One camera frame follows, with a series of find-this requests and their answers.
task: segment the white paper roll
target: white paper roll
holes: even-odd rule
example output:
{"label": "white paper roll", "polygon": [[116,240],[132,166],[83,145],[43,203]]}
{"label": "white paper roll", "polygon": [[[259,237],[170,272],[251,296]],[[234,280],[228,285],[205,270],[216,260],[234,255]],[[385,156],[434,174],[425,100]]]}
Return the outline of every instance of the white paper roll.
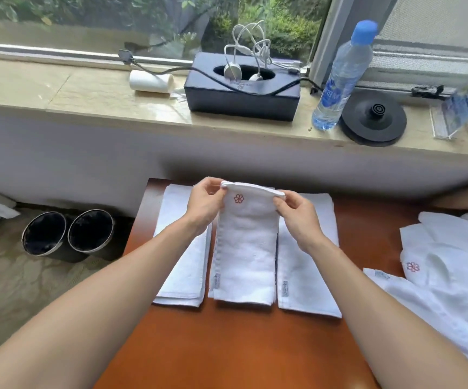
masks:
{"label": "white paper roll", "polygon": [[146,71],[134,69],[130,73],[130,88],[154,93],[168,93],[172,90],[174,78],[170,74],[152,75]]}

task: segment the crumpled white towel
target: crumpled white towel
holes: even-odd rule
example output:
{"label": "crumpled white towel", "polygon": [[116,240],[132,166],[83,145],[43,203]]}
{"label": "crumpled white towel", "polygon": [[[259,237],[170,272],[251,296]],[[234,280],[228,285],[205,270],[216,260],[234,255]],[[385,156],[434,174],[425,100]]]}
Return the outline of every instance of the crumpled white towel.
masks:
{"label": "crumpled white towel", "polygon": [[[333,200],[328,194],[301,194],[315,205],[322,231],[338,246]],[[279,220],[277,242],[277,301],[279,308],[342,318],[331,292],[313,259],[290,235],[284,218]]]}
{"label": "crumpled white towel", "polygon": [[276,298],[279,215],[273,197],[284,193],[248,183],[228,190],[219,214],[208,296],[270,306]]}
{"label": "crumpled white towel", "polygon": [[[154,236],[187,211],[192,187],[170,184],[162,198]],[[205,296],[205,276],[211,245],[211,226],[185,250],[153,303],[199,307]]]}
{"label": "crumpled white towel", "polygon": [[400,229],[406,279],[364,272],[468,357],[468,214],[422,212],[419,220]]}

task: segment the brown wooden furniture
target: brown wooden furniture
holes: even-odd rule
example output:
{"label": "brown wooden furniture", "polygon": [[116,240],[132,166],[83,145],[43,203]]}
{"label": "brown wooden furniture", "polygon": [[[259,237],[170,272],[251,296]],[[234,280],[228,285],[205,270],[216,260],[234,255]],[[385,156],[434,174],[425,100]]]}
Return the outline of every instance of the brown wooden furniture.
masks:
{"label": "brown wooden furniture", "polygon": [[[168,180],[149,180],[125,254],[152,238]],[[340,247],[358,267],[403,275],[399,228],[419,209],[334,197]],[[97,382],[109,388],[377,388],[344,320],[208,299],[153,305]]]}

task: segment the tiled floor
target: tiled floor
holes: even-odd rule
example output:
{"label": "tiled floor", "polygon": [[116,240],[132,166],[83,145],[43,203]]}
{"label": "tiled floor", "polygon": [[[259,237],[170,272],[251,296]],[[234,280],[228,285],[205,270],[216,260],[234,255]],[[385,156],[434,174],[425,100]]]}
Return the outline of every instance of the tiled floor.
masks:
{"label": "tiled floor", "polygon": [[21,233],[42,211],[19,211],[20,216],[0,222],[0,345],[52,300],[108,264],[96,257],[73,264],[25,254]]}

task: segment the forearm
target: forearm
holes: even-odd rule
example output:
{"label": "forearm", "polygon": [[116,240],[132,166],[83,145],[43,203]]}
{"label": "forearm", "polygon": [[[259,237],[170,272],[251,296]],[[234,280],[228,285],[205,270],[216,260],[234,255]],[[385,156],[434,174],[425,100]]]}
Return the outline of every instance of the forearm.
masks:
{"label": "forearm", "polygon": [[327,238],[310,248],[317,268],[384,389],[468,387],[468,359],[384,292]]}
{"label": "forearm", "polygon": [[184,217],[52,302],[0,347],[0,387],[92,387],[196,231]]}

